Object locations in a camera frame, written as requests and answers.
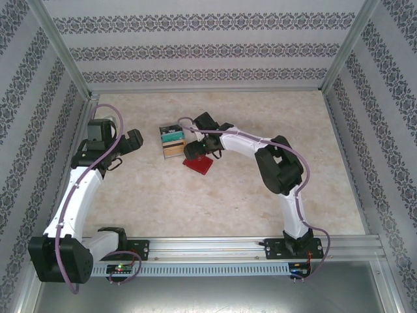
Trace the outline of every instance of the wall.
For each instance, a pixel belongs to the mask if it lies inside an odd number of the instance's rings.
[[[27,3],[0,0],[0,312],[55,205],[83,99]]]
[[[358,198],[417,312],[417,10],[381,1],[326,97]]]
[[[364,0],[44,4],[93,91],[318,88]]]

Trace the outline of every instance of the robotic arm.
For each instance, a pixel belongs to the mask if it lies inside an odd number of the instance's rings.
[[[247,134],[229,123],[219,125],[207,113],[201,114],[193,120],[192,129],[195,130],[227,130],[234,134],[197,134],[197,141],[191,142],[184,148],[188,160],[199,155],[212,153],[220,158],[223,150],[235,151],[255,160],[259,167],[265,186],[278,195],[284,217],[285,246],[292,255],[304,253],[305,248],[313,239],[313,231],[299,218],[296,210],[295,192],[302,182],[303,167],[298,158],[289,151],[273,145],[261,143],[270,140],[291,147],[283,136],[273,139],[260,138],[254,135],[247,137],[236,135]],[[304,209],[300,195],[298,195],[300,212],[304,216]]]
[[[93,119],[87,126],[88,138],[83,140],[77,153],[71,160],[70,182],[66,188],[64,200],[83,172],[95,160],[104,154],[116,140],[116,127],[109,119]],[[82,233],[85,217],[93,200],[94,193],[101,185],[106,171],[114,170],[122,163],[121,156],[138,150],[143,145],[143,138],[137,129],[128,131],[112,152],[99,162],[83,178],[73,193],[65,217],[60,225],[60,252],[63,264],[71,282],[83,284],[88,281],[93,264],[108,253],[126,250],[127,237],[123,228],[101,228],[97,235],[83,241]],[[59,216],[64,207],[62,201],[50,225],[42,237],[32,237],[29,253],[38,277],[43,282],[63,282],[63,276],[55,257],[54,241],[57,236]]]

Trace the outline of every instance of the stacked boxes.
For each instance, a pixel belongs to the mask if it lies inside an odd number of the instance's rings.
[[[184,155],[186,145],[184,133],[178,124],[168,125],[159,128],[162,141],[164,158],[177,157]]]

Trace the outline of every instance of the beige floor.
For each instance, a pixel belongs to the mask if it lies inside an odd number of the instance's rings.
[[[224,152],[206,176],[183,166],[182,157],[164,160],[158,125],[204,111],[220,124],[258,136],[287,137],[311,166],[302,194],[308,221],[331,234],[364,233],[319,91],[102,95],[100,103],[116,106],[125,133],[137,128],[145,143],[107,172],[85,235],[101,226],[122,226],[128,236],[146,237],[281,235],[277,196],[263,185],[253,160]],[[108,113],[100,109],[98,116]]]

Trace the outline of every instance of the cable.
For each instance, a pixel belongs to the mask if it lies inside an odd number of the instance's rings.
[[[180,117],[178,119],[177,123],[179,125],[181,125],[181,121],[184,120],[184,119],[187,119],[187,120],[191,121],[192,123],[194,121],[191,117]],[[267,145],[274,145],[276,147],[287,150],[287,151],[291,152],[292,154],[294,154],[297,158],[300,159],[300,161],[303,163],[304,167],[306,168],[306,180],[295,191],[295,206],[296,206],[296,209],[297,209],[298,218],[300,219],[301,223],[303,223],[308,228],[311,228],[312,230],[320,231],[320,232],[324,233],[327,237],[327,247],[326,247],[326,251],[324,252],[323,258],[321,259],[320,263],[318,264],[318,266],[314,270],[314,272],[312,272],[312,274],[310,274],[307,278],[305,278],[305,280],[310,278],[313,274],[315,274],[320,269],[322,264],[324,263],[324,260],[327,258],[328,252],[330,250],[330,235],[326,230],[308,224],[304,220],[304,217],[301,214],[300,203],[298,201],[298,195],[300,194],[301,190],[304,189],[304,187],[307,185],[308,181],[310,180],[310,175],[311,175],[310,167],[308,166],[308,163],[307,163],[306,159],[300,153],[298,153],[297,151],[291,149],[290,147],[288,147],[286,145],[282,145],[280,143],[272,142],[270,140],[264,140],[264,139],[259,140],[258,137],[252,136],[252,135],[247,134],[245,132],[239,132],[239,131],[235,131],[235,130],[199,130],[199,129],[196,129],[196,128],[191,128],[191,127],[182,126],[182,125],[181,125],[181,127],[186,129],[186,130],[189,130],[190,132],[200,132],[202,134],[229,134],[229,135],[236,135],[236,136],[246,137],[250,140],[255,140],[256,142],[265,143]]]
[[[63,227],[63,221],[64,221],[64,217],[65,217],[65,212],[66,209],[68,208],[68,204],[70,203],[71,197],[74,194],[74,192],[76,191],[78,185],[81,183],[81,181],[83,180],[83,178],[87,175],[87,173],[92,170],[98,163],[100,163],[104,158],[106,158],[110,152],[112,152],[112,150],[114,148],[116,148],[117,144],[119,143],[120,139],[122,138],[123,135],[123,118],[122,115],[120,114],[120,112],[111,104],[99,104],[97,106],[95,106],[92,110],[91,110],[91,119],[93,119],[94,117],[94,113],[98,108],[102,108],[102,107],[108,107],[111,108],[114,112],[116,112],[117,116],[119,117],[119,121],[120,121],[120,132],[116,137],[116,140],[113,142],[113,144],[111,145],[111,147],[105,152],[103,153],[97,160],[95,160],[81,175],[80,177],[77,179],[77,181],[74,183],[74,185],[72,186],[72,188],[70,189],[70,192],[68,193],[68,196],[65,199],[64,205],[63,205],[63,209],[61,211],[61,214],[59,215],[59,220],[58,220],[58,225],[57,225],[57,234],[55,237],[55,255],[57,257],[57,263],[59,266],[59,270],[64,278],[64,281],[66,283],[66,285],[68,286],[69,290],[76,295],[79,292],[79,284],[76,284],[76,287],[74,288],[69,277],[68,274],[65,270],[65,266],[63,264],[62,261],[62,257],[61,257],[61,251],[59,250],[59,239],[61,237],[61,229]],[[130,251],[114,251],[108,254],[108,256],[110,255],[114,255],[114,254],[132,254],[134,256],[137,256],[137,258],[139,259],[139,269],[141,267],[141,258],[138,254],[135,254],[134,252],[130,252]],[[135,273],[133,276],[131,276],[133,279],[134,277],[136,277],[136,275],[139,272]]]
[[[123,280],[122,282],[115,282],[115,281],[113,281],[111,279],[111,277],[113,276],[113,274],[115,272],[111,272],[110,273],[110,276],[109,276],[110,284],[117,284],[118,286],[120,286],[120,285],[123,285],[123,284],[131,281],[133,278],[135,278],[137,276],[137,274],[139,274],[139,272],[141,271],[141,268],[142,268],[142,259],[139,256],[139,254],[137,254],[136,252],[133,252],[133,251],[114,251],[114,252],[110,252],[107,256],[114,256],[116,254],[130,254],[130,255],[136,257],[137,260],[139,261],[139,267],[137,268],[136,272],[132,276],[129,276],[128,278],[126,278],[125,280]]]

